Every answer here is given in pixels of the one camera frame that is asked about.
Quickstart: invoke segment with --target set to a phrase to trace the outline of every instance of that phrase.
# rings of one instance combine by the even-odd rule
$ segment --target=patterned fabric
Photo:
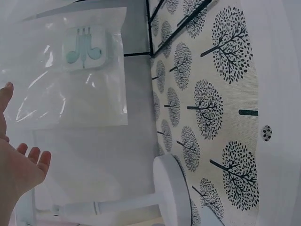
[[[165,1],[155,50],[202,1]],[[208,206],[226,226],[254,226],[258,84],[240,2],[200,12],[151,65],[159,147],[183,170],[193,225]]]

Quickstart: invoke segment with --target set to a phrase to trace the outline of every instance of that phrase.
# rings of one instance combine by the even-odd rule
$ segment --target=earphone packaging
[[[33,19],[0,34],[0,85],[15,86],[12,129],[127,124],[121,27],[126,8]]]

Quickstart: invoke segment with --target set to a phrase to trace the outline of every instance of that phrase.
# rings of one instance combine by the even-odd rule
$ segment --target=hand
[[[38,161],[41,153],[39,148],[32,148],[28,157],[25,157],[28,149],[26,144],[20,144],[17,149],[9,144],[3,112],[13,96],[13,91],[14,87],[10,82],[0,89],[0,193],[16,202],[24,193],[44,181],[51,154],[43,152]]]

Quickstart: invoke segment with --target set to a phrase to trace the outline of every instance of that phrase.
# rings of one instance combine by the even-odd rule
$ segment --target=earphones
[[[88,34],[86,34],[86,29],[83,28],[82,34],[79,34],[80,29],[77,30],[76,36],[76,49],[75,51],[70,51],[66,55],[66,61],[69,64],[73,64],[78,61],[79,57],[83,63],[83,68],[85,68],[85,61],[88,56],[93,60],[98,60],[102,56],[102,51],[100,48],[92,48],[92,34],[91,27],[88,27]]]

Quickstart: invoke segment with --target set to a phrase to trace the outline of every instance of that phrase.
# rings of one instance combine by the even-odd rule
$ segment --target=printed tree
[[[172,35],[172,27],[168,21],[164,21],[161,27],[161,43],[159,44],[159,47]],[[172,43],[169,43],[166,47],[163,49],[163,54],[165,58],[168,58],[171,52],[171,46]]]
[[[165,66],[162,60],[158,60],[156,68],[156,77],[152,79],[157,80],[158,90],[160,93],[163,93],[165,85]]]
[[[191,212],[192,212],[192,226],[199,226],[201,224],[201,216],[193,200],[191,200]]]
[[[184,178],[185,178],[185,180],[186,180],[186,172],[185,172],[184,167],[183,167],[183,165],[182,165],[182,163],[181,163],[181,161],[180,161],[180,158],[179,158],[177,155],[174,155],[174,154],[173,154],[173,157],[174,157],[174,158],[176,159],[176,161],[178,162],[179,167],[181,168],[181,171],[182,171],[182,173],[183,173],[183,176],[184,176]]]
[[[222,169],[223,183],[232,205],[238,210],[250,210],[259,203],[255,157],[237,141],[230,141],[223,150],[222,164],[210,162]]]
[[[163,136],[163,143],[167,152],[171,152],[173,146],[173,137],[168,122],[164,119],[161,123],[161,131],[157,133]]]
[[[190,76],[192,56],[185,43],[180,42],[175,49],[174,67],[169,72],[174,72],[175,82],[181,90],[187,88]]]
[[[192,188],[201,196],[201,206],[209,207],[222,220],[224,217],[224,208],[214,185],[203,178],[199,184],[199,190],[194,186]]]
[[[160,116],[160,100],[155,92],[153,92],[153,96],[154,96],[155,117],[156,117],[156,121],[157,121]]]
[[[195,106],[188,106],[188,110],[195,110],[198,127],[205,139],[214,139],[222,127],[223,101],[218,91],[207,80],[196,83],[194,88]]]
[[[201,54],[214,54],[214,65],[225,81],[231,84],[243,78],[252,60],[252,49],[243,11],[236,7],[223,9],[215,17],[213,45]]]
[[[159,33],[159,18],[158,15],[156,15],[151,23],[151,31],[152,34],[156,37]]]
[[[179,5],[179,0],[166,1],[166,8],[171,15],[173,15],[175,11],[177,11],[178,5]]]
[[[160,144],[158,144],[158,148],[159,148],[159,156],[165,155],[164,151],[163,151],[163,148]]]
[[[182,129],[182,141],[177,141],[183,148],[185,164],[191,172],[195,172],[199,166],[200,148],[198,140],[192,131],[192,128],[185,126]]]
[[[173,88],[168,88],[167,91],[167,105],[164,107],[168,108],[169,119],[173,127],[176,127],[180,122],[180,100]]]
[[[184,18],[178,23],[181,23],[187,19],[202,3],[204,0],[184,0],[183,2],[183,13]],[[205,18],[207,14],[207,9],[204,8],[199,14],[194,17],[187,25],[186,30],[190,37],[196,38],[203,30],[205,24]]]

